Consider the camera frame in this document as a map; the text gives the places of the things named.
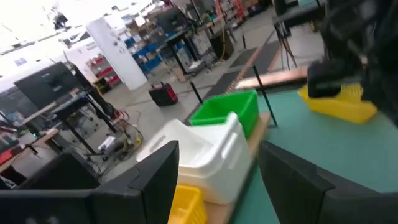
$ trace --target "yellow plastic tray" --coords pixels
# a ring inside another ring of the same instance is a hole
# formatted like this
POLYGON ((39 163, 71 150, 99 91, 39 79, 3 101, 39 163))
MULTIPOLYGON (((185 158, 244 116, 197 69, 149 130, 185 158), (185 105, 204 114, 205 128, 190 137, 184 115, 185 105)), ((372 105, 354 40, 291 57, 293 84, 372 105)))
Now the yellow plastic tray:
POLYGON ((356 124, 365 123, 377 112, 372 103, 361 101, 363 89, 360 84, 341 86, 340 93, 333 98, 310 98, 306 85, 298 93, 311 110, 356 124))
POLYGON ((177 185, 169 224, 205 224, 207 213, 200 189, 177 185))

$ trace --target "white plastic container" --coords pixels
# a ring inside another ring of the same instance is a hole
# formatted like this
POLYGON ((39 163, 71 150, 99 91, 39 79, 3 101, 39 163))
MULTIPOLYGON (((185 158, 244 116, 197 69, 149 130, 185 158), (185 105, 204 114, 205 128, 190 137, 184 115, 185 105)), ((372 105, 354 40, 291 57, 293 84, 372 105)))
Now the white plastic container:
POLYGON ((235 113, 225 124, 211 126, 189 127, 171 120, 137 154, 137 161, 171 140, 180 146, 179 184, 201 188, 208 202, 227 204, 237 198, 251 160, 235 113))

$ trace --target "green plastic bin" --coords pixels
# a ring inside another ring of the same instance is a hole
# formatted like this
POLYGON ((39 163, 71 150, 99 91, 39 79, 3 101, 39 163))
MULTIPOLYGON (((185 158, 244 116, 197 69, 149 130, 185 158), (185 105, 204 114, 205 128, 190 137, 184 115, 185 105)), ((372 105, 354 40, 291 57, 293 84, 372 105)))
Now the green plastic bin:
POLYGON ((230 112, 237 114, 244 135, 249 139, 259 117, 256 91, 239 91, 213 96, 200 106, 191 117, 190 123, 192 126, 222 124, 226 122, 230 112))

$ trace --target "yellow object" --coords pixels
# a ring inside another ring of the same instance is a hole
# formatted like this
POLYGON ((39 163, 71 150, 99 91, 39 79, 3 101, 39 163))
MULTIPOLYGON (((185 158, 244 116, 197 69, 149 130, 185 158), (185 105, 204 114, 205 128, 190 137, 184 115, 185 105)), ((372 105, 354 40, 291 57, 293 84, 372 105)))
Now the yellow object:
POLYGON ((333 98, 310 98, 306 85, 298 93, 311 110, 357 124, 365 123, 377 112, 372 103, 361 101, 360 84, 341 86, 340 93, 333 98))
POLYGON ((169 224, 205 224, 207 213, 203 197, 196 187, 177 185, 169 224))

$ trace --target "white panel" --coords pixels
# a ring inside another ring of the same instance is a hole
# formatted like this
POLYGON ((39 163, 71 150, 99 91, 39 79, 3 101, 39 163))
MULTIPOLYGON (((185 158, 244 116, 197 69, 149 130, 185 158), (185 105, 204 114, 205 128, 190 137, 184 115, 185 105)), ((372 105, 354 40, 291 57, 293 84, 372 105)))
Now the white panel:
POLYGON ((147 79, 142 70, 129 53, 126 44, 118 37, 105 18, 89 22, 86 28, 115 72, 130 90, 135 90, 145 84, 147 79))

